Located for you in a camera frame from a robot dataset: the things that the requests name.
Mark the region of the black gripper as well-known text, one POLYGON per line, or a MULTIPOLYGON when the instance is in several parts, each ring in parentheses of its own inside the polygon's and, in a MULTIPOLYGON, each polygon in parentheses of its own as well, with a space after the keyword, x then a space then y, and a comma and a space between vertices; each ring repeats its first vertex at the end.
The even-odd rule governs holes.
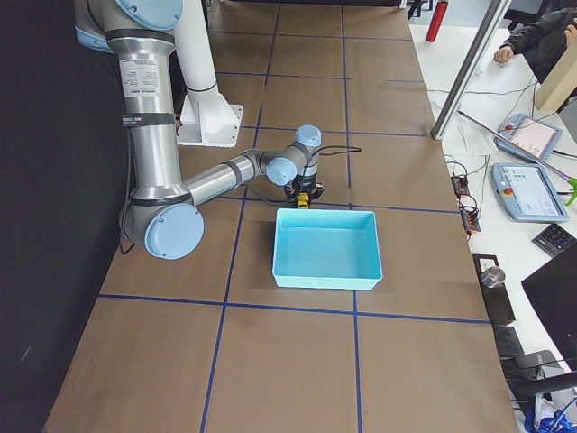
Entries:
POLYGON ((320 198, 325 189, 322 183, 316 181, 316 176, 296 176, 283 187, 286 198, 296 198, 299 193, 308 193, 310 198, 320 198))

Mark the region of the person forearm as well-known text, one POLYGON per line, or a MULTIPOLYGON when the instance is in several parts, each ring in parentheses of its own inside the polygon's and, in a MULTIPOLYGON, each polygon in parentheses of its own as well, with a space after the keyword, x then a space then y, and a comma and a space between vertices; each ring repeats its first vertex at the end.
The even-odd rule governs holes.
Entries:
POLYGON ((499 48, 508 45, 515 52, 514 56, 523 55, 537 81, 542 83, 565 52, 564 31, 574 23, 575 7, 553 11, 512 32, 499 48))

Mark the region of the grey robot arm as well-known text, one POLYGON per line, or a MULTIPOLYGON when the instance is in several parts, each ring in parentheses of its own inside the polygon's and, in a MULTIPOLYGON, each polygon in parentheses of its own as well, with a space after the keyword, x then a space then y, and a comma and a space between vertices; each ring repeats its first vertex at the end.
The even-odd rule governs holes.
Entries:
POLYGON ((74 7, 78 41, 119 62, 136 184, 121 211, 122 238, 176 260, 202 238, 199 206, 258 176, 281 186, 299 207, 322 195, 321 133, 310 124, 283 151, 248 150, 182 178, 179 146, 234 146, 243 112, 218 89, 200 2, 77 1, 74 7))

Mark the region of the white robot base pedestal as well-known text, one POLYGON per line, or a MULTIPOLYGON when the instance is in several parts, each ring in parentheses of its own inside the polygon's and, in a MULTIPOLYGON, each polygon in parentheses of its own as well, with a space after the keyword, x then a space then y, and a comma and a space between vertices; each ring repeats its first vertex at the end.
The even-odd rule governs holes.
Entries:
POLYGON ((174 28, 176 53, 186 87, 178 143, 234 147, 243 108, 229 104, 218 88, 202 3, 182 4, 182 15, 174 28))

